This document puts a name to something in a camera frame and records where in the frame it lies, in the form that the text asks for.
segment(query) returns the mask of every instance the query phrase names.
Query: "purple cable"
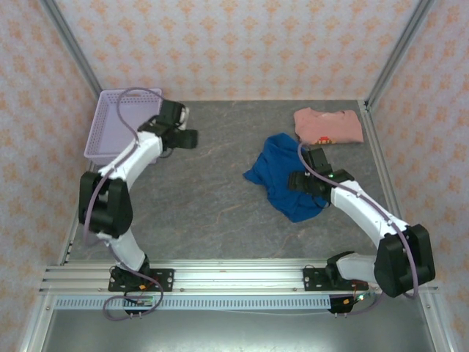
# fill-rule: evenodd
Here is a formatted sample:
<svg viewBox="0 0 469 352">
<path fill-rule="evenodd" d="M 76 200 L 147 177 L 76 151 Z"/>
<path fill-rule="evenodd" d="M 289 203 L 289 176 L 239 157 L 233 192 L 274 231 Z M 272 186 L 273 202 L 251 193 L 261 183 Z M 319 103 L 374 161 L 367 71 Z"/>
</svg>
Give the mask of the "purple cable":
<svg viewBox="0 0 469 352">
<path fill-rule="evenodd" d="M 406 254 L 407 254 L 407 258 L 409 260 L 409 265 L 410 265 L 410 272 L 412 273 L 412 282 L 413 282 L 413 294 L 412 295 L 409 295 L 407 293 L 404 293 L 404 296 L 408 297 L 408 298 L 416 298 L 418 296 L 418 277 L 417 277 L 417 268 L 416 268 L 416 263 L 414 262 L 414 259 L 413 259 L 413 256 L 412 256 L 412 252 L 410 251 L 410 247 L 409 247 L 409 243 L 407 242 L 407 239 L 405 238 L 404 234 L 402 233 L 402 231 L 399 229 L 399 227 L 394 223 L 394 221 L 392 221 L 389 216 L 386 215 L 386 213 L 384 213 L 380 207 L 378 207 L 373 201 L 371 201 L 368 197 L 364 197 L 362 194 L 360 194 L 359 192 L 349 188 L 349 187 L 346 187 L 346 186 L 343 186 L 341 185 L 340 183 L 337 183 L 335 181 L 332 181 L 332 180 L 329 180 L 328 178 L 318 174 L 317 172 L 315 172 L 306 162 L 305 162 L 305 159 L 303 158 L 303 155 L 301 154 L 301 149 L 303 148 L 303 146 L 306 145 L 306 143 L 304 142 L 301 142 L 299 145 L 298 145 L 298 157 L 300 158 L 301 160 L 301 163 L 305 166 L 305 168 L 315 177 L 319 178 L 321 181 L 324 181 L 326 183 L 329 183 L 330 185 L 332 186 L 335 186 L 335 187 L 339 187 L 339 188 L 342 188 L 344 189 L 345 191 L 347 192 L 350 192 L 351 194 L 355 195 L 356 197 L 359 197 L 361 199 L 363 199 L 366 203 L 368 203 L 373 209 L 375 209 L 388 223 L 391 224 L 391 226 L 393 227 L 393 229 L 397 232 L 397 235 L 399 236 L 402 244 L 404 245 L 404 248 L 405 248 L 405 251 L 406 251 Z"/>
<path fill-rule="evenodd" d="M 111 252 L 114 259 L 117 261 L 118 265 L 121 265 L 125 270 L 131 272 L 133 275 L 139 276 L 142 279 L 150 281 L 151 283 L 155 284 L 156 287 L 158 287 L 158 289 L 160 290 L 160 293 L 161 293 L 160 299 L 158 300 L 158 302 L 152 308 L 148 309 L 146 312 L 143 312 L 139 315 L 139 317 L 143 317 L 145 315 L 148 315 L 151 312 L 154 312 L 155 309 L 161 304 L 161 301 L 163 300 L 164 293 L 163 293 L 163 288 L 161 287 L 160 283 L 158 281 L 156 281 L 155 279 L 153 279 L 152 277 L 149 277 L 147 275 L 143 275 L 143 274 L 139 273 L 138 271 L 135 271 L 135 270 L 129 268 L 128 266 L 126 266 L 120 260 L 120 258 L 117 256 L 117 254 L 114 252 L 114 250 L 108 244 L 107 241 L 97 240 L 94 243 L 88 243 L 89 223 L 91 221 L 91 214 L 92 214 L 92 211 L 93 211 L 93 207 L 95 206 L 95 202 L 96 202 L 96 199 L 98 197 L 98 194 L 100 193 L 100 190 L 104 185 L 104 182 L 107 181 L 109 176 L 111 176 L 111 174 L 115 171 L 115 169 L 117 167 L 121 166 L 124 162 L 126 162 L 126 160 L 128 160 L 132 156 L 132 154 L 134 154 L 134 152 L 139 148 L 139 135 L 131 128 L 131 126 L 128 123 L 125 122 L 124 118 L 122 117 L 121 111 L 120 111 L 120 104 L 121 104 L 122 99 L 124 98 L 124 96 L 126 96 L 126 94 L 128 94 L 129 92 L 132 92 L 134 90 L 143 90 L 145 92 L 156 95 L 160 99 L 164 100 L 164 98 L 160 94 L 158 94 L 157 92 L 153 92 L 151 89 L 140 88 L 140 87 L 132 87 L 132 88 L 126 89 L 125 91 L 120 93 L 119 97 L 117 98 L 117 104 L 116 104 L 117 116 L 118 116 L 120 122 L 133 134 L 133 138 L 135 140 L 134 140 L 132 149 L 129 151 L 129 153 L 127 153 L 126 155 L 124 155 L 124 157 L 122 159 L 117 161 L 115 163 L 114 167 L 112 169 L 110 169 L 109 171 L 107 171 L 107 173 L 105 173 L 104 176 L 101 178 L 100 182 L 96 185 L 95 191 L 93 192 L 93 194 L 91 196 L 91 199 L 89 200 L 88 208 L 86 209 L 84 229 L 83 229 L 83 239 L 84 239 L 84 243 L 85 243 L 86 246 L 94 246 L 95 244 L 98 244 L 99 242 L 104 242 L 106 244 L 106 246 L 109 248 L 109 251 Z M 106 301 L 104 302 L 103 314 L 107 319 L 112 320 L 112 321 L 121 321 L 121 320 L 131 319 L 133 317 L 132 315 L 126 315 L 126 316 L 118 317 L 118 318 L 111 317 L 107 313 L 106 307 L 109 304 L 109 302 L 114 300 L 114 299 L 140 299 L 140 298 L 141 298 L 141 296 L 122 296 L 122 295 L 112 296 L 112 297 L 106 299 Z"/>
</svg>

